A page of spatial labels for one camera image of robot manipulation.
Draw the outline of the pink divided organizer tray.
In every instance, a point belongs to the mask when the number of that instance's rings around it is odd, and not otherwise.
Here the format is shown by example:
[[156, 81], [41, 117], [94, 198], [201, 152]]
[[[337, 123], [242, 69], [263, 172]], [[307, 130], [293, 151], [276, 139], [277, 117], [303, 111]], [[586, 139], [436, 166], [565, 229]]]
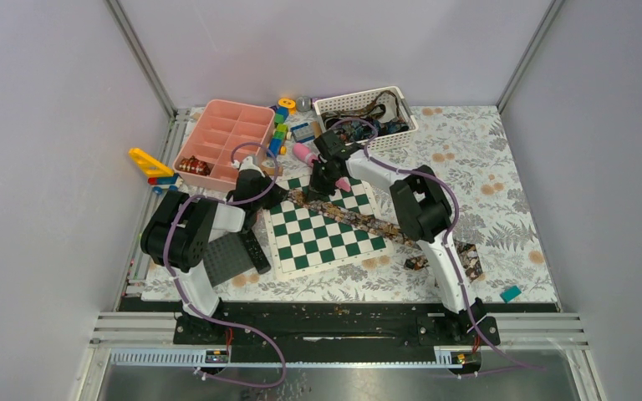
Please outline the pink divided organizer tray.
[[[187, 185], [228, 192], [235, 188], [241, 162], [254, 155], [258, 161], [267, 157], [259, 144], [267, 145], [273, 132], [274, 112], [268, 107], [223, 99], [210, 101], [202, 110], [192, 132], [173, 162], [173, 170]], [[177, 169], [183, 159], [195, 156], [211, 167], [209, 176], [187, 174]]]

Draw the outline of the white perforated plastic basket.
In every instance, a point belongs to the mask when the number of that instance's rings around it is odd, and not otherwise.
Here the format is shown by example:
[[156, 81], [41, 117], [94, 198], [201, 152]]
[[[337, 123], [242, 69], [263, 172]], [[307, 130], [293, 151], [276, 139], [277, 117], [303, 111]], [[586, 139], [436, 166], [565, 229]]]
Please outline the white perforated plastic basket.
[[[373, 151], [406, 147], [418, 130], [416, 117], [405, 96], [396, 86], [370, 89], [352, 94], [338, 95], [313, 101], [314, 112], [323, 131], [332, 131], [345, 122], [358, 121], [368, 125], [374, 134], [360, 142], [370, 142]], [[407, 123], [409, 129], [394, 135], [379, 137], [374, 123], [398, 121]]]

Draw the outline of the brown floral patterned tie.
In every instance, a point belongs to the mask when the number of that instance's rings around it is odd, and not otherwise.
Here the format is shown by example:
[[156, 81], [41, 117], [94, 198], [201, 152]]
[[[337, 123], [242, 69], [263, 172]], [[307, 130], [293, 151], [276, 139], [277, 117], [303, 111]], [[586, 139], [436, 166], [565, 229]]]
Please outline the brown floral patterned tie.
[[[321, 216], [329, 218], [331, 221], [360, 229], [369, 234], [374, 234], [381, 238], [390, 240], [396, 244], [415, 248], [420, 247], [411, 240], [401, 229], [400, 226], [389, 221], [383, 221], [372, 215], [362, 214], [351, 211], [341, 206], [334, 205], [330, 201], [315, 200], [306, 201], [305, 194], [301, 190], [293, 189], [288, 192], [287, 200], [296, 206], [302, 206], [310, 211], [318, 212]], [[470, 282], [474, 282], [484, 277], [482, 264], [478, 256], [475, 244], [455, 241], [456, 250], [459, 255], [461, 265], [463, 266], [466, 276]]]

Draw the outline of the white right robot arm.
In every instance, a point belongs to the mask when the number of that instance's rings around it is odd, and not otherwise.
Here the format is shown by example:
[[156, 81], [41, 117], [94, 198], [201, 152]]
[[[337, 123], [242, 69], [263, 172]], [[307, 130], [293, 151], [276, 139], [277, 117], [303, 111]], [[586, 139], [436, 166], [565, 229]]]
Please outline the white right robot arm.
[[427, 165], [412, 170], [392, 166], [372, 156], [366, 147], [345, 144], [331, 131], [313, 142], [318, 158], [313, 162], [306, 199], [320, 201], [331, 196], [343, 177], [389, 193], [400, 231], [424, 252], [444, 307], [456, 314], [446, 321], [447, 336], [454, 343], [469, 343], [479, 333], [479, 323], [469, 313], [472, 300], [451, 234], [458, 207], [446, 198], [448, 186]]

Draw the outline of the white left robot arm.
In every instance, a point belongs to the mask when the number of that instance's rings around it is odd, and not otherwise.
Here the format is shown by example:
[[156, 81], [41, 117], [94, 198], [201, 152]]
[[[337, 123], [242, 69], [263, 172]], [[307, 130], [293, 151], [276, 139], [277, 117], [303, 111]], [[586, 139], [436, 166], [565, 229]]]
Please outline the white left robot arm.
[[141, 250], [171, 275], [184, 312], [196, 317], [194, 333], [205, 343], [218, 342], [226, 331], [224, 318], [216, 315], [221, 298], [204, 266], [208, 244], [227, 234], [250, 231], [260, 210], [278, 206], [288, 196], [288, 190], [252, 156], [234, 166], [235, 187], [222, 199], [168, 191], [140, 238]]

